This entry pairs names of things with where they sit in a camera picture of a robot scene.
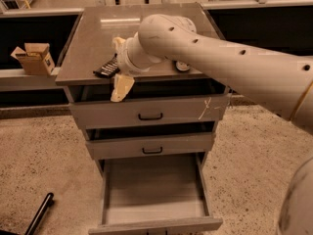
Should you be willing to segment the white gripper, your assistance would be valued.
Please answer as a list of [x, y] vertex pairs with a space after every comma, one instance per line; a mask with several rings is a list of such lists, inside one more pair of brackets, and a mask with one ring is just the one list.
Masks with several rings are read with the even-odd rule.
[[127, 39], [115, 37], [112, 44], [117, 54], [117, 66], [124, 74], [114, 76], [112, 102], [121, 102], [134, 85], [131, 76], [147, 72], [151, 66], [149, 55], [144, 51], [137, 36]]

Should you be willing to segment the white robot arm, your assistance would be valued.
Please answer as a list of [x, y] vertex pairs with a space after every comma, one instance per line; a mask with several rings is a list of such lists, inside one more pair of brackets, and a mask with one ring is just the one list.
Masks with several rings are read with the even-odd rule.
[[190, 19], [163, 14], [143, 18], [134, 36], [112, 43], [118, 68], [129, 76], [164, 60], [182, 62], [313, 133], [309, 58], [203, 36]]

